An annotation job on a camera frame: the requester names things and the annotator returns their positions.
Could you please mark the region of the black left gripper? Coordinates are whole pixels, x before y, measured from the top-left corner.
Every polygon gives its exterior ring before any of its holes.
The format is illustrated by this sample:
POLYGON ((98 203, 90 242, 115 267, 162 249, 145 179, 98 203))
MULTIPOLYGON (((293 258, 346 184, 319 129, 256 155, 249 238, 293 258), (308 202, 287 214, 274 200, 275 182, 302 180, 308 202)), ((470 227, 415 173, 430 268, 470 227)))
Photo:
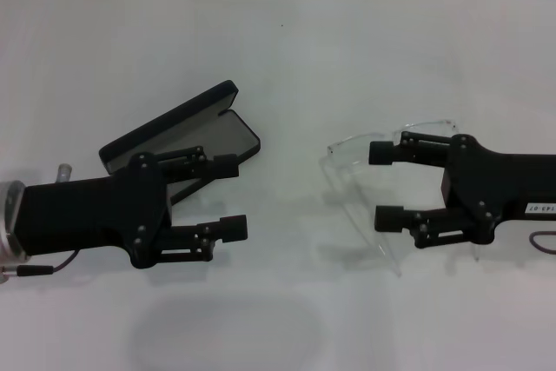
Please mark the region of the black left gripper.
POLYGON ((151 268, 162 255, 156 237, 170 227, 167 183, 150 153, 111 176, 23 192, 23 250, 31 256, 111 246, 135 268, 151 268))

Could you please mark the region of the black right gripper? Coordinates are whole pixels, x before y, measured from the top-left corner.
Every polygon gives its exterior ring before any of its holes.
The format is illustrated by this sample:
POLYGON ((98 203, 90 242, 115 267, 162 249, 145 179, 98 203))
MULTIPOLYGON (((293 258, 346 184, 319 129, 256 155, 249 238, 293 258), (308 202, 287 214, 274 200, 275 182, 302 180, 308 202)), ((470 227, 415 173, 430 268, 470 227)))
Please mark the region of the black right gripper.
POLYGON ((374 229, 406 229, 419 249, 493 242, 508 221, 555 220, 555 156, 491 151, 468 135, 434 136, 403 131, 398 143, 372 141, 368 164, 407 162, 445 167, 441 191, 445 209, 411 210, 377 206, 374 229))

